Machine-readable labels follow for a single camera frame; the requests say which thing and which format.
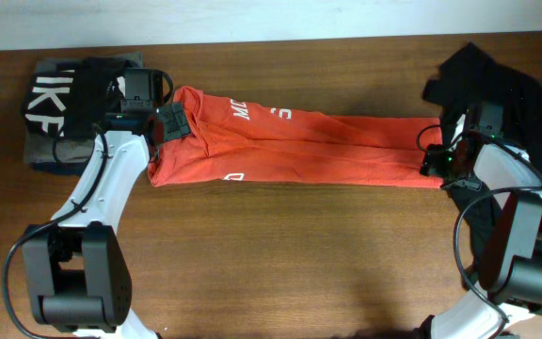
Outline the red soccer t-shirt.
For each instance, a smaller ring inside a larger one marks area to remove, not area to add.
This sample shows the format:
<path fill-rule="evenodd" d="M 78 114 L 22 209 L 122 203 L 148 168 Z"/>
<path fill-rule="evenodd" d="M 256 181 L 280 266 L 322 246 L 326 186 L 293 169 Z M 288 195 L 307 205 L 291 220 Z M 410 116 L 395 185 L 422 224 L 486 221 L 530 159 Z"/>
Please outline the red soccer t-shirt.
<path fill-rule="evenodd" d="M 148 166 L 153 186 L 213 180 L 439 188 L 420 173 L 420 145 L 438 144 L 436 118 L 330 116 L 265 107 L 181 87 L 190 135 Z"/>

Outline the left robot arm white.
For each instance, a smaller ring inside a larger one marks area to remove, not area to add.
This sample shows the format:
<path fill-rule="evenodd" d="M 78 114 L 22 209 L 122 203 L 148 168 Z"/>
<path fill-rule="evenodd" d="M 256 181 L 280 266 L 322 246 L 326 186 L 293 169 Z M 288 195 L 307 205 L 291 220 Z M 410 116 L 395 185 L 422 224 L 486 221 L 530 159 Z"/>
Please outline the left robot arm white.
<path fill-rule="evenodd" d="M 117 239 L 134 183 L 164 143 L 190 135 L 183 107 L 170 101 L 173 83 L 158 70 L 124 70 L 120 97 L 87 118 L 94 144 L 75 189 L 51 220 L 30 225 L 5 259 L 2 294 L 17 329 L 9 268 L 23 256 L 30 310 L 63 338 L 156 338 L 131 307 L 132 279 Z"/>

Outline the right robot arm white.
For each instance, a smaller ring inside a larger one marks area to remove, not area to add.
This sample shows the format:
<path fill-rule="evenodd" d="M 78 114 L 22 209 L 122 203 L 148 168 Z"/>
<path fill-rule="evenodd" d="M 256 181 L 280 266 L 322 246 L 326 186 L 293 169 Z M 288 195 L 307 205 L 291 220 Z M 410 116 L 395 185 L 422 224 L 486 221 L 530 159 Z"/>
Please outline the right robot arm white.
<path fill-rule="evenodd" d="M 422 175 L 442 179 L 444 190 L 479 194 L 454 222 L 454 259 L 468 292 L 422 323 L 425 338 L 501 338 L 511 325 L 542 315 L 542 173 L 506 139 L 504 126 L 501 106 L 473 103 L 454 124 L 449 144 L 423 148 Z M 495 201 L 501 213 L 472 281 L 460 257 L 459 233 L 466 214 L 484 200 Z"/>

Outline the black t-shirt unfolded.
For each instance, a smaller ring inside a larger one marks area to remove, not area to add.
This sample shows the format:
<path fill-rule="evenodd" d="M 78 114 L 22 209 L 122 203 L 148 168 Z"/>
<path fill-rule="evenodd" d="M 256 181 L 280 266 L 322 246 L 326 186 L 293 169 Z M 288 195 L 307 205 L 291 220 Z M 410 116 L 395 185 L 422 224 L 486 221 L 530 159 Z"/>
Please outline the black t-shirt unfolded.
<path fill-rule="evenodd" d="M 454 125 L 475 105 L 502 108 L 502 135 L 526 150 L 530 162 L 542 170 L 542 86 L 531 76 L 497 63 L 468 43 L 439 66 L 439 77 L 429 80 L 422 98 L 443 107 L 442 142 L 458 133 Z"/>

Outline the folded black Nike t-shirt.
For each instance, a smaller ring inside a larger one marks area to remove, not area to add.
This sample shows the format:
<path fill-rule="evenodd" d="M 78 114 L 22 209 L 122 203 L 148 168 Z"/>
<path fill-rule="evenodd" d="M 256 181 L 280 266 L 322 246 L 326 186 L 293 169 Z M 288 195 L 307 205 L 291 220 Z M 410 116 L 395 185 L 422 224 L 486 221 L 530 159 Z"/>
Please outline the folded black Nike t-shirt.
<path fill-rule="evenodd" d="M 120 108 L 119 80 L 135 64 L 120 57 L 48 58 L 29 80 L 21 116 L 32 133 L 91 137 L 91 126 Z"/>

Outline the folded navy t-shirt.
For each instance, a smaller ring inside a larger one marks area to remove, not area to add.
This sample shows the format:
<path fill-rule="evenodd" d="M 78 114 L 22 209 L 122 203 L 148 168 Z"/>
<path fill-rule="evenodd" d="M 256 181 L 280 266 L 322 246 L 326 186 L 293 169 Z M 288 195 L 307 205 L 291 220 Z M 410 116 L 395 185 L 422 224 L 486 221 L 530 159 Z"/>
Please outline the folded navy t-shirt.
<path fill-rule="evenodd" d="M 56 162 L 42 162 L 42 163 L 31 163 L 30 168 L 35 171 L 50 173 L 54 175 L 75 175 L 81 176 L 84 172 L 86 163 L 62 163 L 58 164 Z"/>

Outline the folded grey t-shirt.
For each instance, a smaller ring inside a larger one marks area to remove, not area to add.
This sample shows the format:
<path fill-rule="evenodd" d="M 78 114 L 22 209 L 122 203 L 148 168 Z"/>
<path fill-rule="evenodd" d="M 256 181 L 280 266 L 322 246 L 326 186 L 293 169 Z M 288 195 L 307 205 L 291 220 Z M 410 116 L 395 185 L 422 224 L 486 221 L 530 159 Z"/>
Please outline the folded grey t-shirt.
<path fill-rule="evenodd" d="M 109 57 L 128 59 L 135 64 L 132 68 L 141 68 L 143 66 L 142 55 L 139 52 Z M 119 83 L 124 98 L 123 76 Z M 92 126 L 90 138 L 70 139 L 59 136 L 47 137 L 32 133 L 26 127 L 25 122 L 24 125 L 24 162 L 26 164 L 42 162 L 56 162 L 58 164 L 86 163 L 89 160 L 94 147 L 94 138 L 96 137 Z"/>

